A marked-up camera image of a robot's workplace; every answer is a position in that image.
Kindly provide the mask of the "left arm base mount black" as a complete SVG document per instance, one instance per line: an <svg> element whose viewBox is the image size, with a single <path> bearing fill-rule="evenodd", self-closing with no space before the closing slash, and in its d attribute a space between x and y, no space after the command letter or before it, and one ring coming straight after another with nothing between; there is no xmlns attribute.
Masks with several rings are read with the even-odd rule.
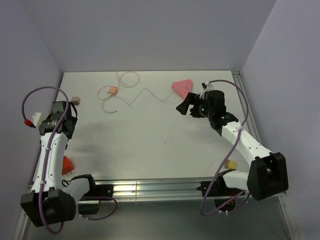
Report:
<svg viewBox="0 0 320 240"><path fill-rule="evenodd" d="M78 204L78 212L80 215L95 215L98 213L100 209L101 197L109 197L112 198L114 193L114 186L112 184L98 184L95 186L95 189L91 193L86 193ZM92 197L99 197L97 203L94 202Z"/></svg>

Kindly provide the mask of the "yellow plug adapter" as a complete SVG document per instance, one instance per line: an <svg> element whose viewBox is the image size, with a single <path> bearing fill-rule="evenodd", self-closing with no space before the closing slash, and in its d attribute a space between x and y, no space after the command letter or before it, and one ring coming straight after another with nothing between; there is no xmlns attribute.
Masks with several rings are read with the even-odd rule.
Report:
<svg viewBox="0 0 320 240"><path fill-rule="evenodd" d="M229 169L229 170L235 170L237 168L237 163L235 161L232 161L232 160L227 160L224 163L224 167L226 169Z"/></svg>

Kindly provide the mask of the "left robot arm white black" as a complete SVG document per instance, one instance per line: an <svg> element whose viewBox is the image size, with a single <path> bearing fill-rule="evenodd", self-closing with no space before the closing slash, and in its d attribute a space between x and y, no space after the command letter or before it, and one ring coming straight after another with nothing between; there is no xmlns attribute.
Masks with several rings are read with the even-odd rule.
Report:
<svg viewBox="0 0 320 240"><path fill-rule="evenodd" d="M20 205L36 227L74 219L82 197L91 200L98 188L91 174L75 176L69 186L62 185L65 150L77 123L71 102L52 103L51 113L39 126L41 152L35 182Z"/></svg>

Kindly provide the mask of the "brown plug adapter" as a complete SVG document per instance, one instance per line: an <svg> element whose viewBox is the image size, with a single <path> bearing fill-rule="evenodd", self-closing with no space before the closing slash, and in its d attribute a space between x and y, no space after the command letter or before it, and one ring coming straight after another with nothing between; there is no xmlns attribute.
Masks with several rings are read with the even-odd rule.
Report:
<svg viewBox="0 0 320 240"><path fill-rule="evenodd" d="M80 97L78 97L78 96L73 96L73 97L71 98L71 101L70 101L70 102L71 102L73 105L78 106L78 105L80 104L80 101L81 101Z"/></svg>

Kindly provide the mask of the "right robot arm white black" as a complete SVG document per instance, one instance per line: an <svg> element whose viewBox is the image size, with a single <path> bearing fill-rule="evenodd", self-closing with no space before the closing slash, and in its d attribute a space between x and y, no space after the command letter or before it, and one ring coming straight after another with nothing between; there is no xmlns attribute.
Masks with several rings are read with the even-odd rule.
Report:
<svg viewBox="0 0 320 240"><path fill-rule="evenodd" d="M255 200L261 201L288 190L285 156L262 146L242 128L239 120L227 111L222 91L210 90L202 95L190 92L176 110L182 115L189 113L194 118L207 118L210 126L248 163L248 172L235 169L219 171L214 182L206 188L208 191L223 196L232 190L248 192Z"/></svg>

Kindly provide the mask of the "red cube socket adapter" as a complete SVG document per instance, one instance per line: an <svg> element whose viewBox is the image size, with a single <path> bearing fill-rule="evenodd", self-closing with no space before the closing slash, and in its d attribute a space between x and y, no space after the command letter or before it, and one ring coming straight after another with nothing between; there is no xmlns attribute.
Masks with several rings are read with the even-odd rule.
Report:
<svg viewBox="0 0 320 240"><path fill-rule="evenodd" d="M75 169L75 167L74 167L72 161L67 156L64 156L63 161L62 161L61 174L67 175L67 174L71 173L74 169Z"/></svg>

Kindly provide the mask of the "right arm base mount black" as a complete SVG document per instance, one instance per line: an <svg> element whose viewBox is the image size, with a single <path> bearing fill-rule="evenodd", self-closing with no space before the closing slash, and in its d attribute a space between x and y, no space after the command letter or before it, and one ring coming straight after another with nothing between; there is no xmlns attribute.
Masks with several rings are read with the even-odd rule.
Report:
<svg viewBox="0 0 320 240"><path fill-rule="evenodd" d="M207 190L209 189L209 185L210 181L201 181L200 185L196 188L196 190L201 191L201 195L202 197L204 197ZM230 198L236 196L239 193L241 193L242 196L245 194L240 189L227 187L224 180L218 177L214 181L211 189L209 190L207 198L215 199L214 204L216 207L219 207L225 201L229 200Z"/></svg>

